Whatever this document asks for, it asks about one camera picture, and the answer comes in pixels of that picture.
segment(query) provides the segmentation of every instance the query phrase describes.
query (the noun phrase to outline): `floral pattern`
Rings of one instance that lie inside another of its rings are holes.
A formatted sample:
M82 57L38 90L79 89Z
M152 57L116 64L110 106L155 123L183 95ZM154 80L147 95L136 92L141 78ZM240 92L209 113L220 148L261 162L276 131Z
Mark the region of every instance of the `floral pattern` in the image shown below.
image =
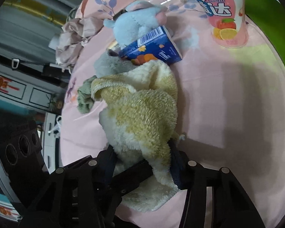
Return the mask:
M99 9L98 12L100 12L100 13L107 13L107 14L109 14L112 17L115 15L114 7L117 4L117 0L109 0L109 2L106 2L104 0L95 0L95 2L98 5L105 6L105 9Z
M180 13L184 13L186 11L198 11L198 12L204 13L203 11L199 11L199 10L195 9L196 8L196 3L197 3L197 0L187 0L183 7L180 7L180 6L175 5L175 4L171 4L168 7L168 9L169 9L169 11L177 11L179 14ZM203 15L201 15L199 17L204 19L204 18L207 18L207 15L203 14Z

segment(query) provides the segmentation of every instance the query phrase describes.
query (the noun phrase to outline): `green cloth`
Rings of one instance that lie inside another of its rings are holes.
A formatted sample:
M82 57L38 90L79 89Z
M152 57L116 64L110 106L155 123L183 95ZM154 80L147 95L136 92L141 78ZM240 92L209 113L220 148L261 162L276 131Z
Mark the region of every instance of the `green cloth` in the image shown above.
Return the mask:
M245 13L268 37L285 65L285 9L276 0L245 0Z
M77 109L81 114L89 113L94 105L94 100L91 98L91 84L96 79L96 75L84 81L83 85L77 90Z

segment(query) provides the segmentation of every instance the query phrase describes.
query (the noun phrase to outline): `blue gripper pad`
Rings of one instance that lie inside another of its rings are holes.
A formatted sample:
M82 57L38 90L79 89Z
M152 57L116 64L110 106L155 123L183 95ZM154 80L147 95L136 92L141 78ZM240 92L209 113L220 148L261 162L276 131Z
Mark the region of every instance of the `blue gripper pad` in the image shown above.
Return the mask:
M186 167L189 159L184 152L177 150L173 140L169 140L168 145L171 153L170 172L173 182L180 190L187 189L190 185L190 176Z

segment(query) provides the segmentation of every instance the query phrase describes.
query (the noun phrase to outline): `white cabinet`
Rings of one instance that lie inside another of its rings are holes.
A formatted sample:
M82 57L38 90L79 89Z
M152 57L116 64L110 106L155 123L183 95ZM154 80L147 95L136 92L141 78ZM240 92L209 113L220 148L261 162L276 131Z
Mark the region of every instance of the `white cabinet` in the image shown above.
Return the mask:
M61 87L0 65L0 99L5 102L45 113L51 110L52 94L64 92Z
M43 132L41 138L42 156L49 173L52 173L60 164L59 155L59 137L55 131L49 133L56 124L57 115L47 112L43 124Z

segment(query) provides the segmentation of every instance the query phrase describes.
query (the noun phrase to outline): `blue plush mouse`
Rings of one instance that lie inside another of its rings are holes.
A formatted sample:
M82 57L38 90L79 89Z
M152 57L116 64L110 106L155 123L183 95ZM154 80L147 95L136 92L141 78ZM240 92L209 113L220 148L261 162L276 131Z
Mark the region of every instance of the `blue plush mouse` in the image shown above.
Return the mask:
M128 5L125 10L127 12L121 14L116 21L104 20L104 26L113 28L115 39L120 46L131 44L167 22L165 6L139 0Z

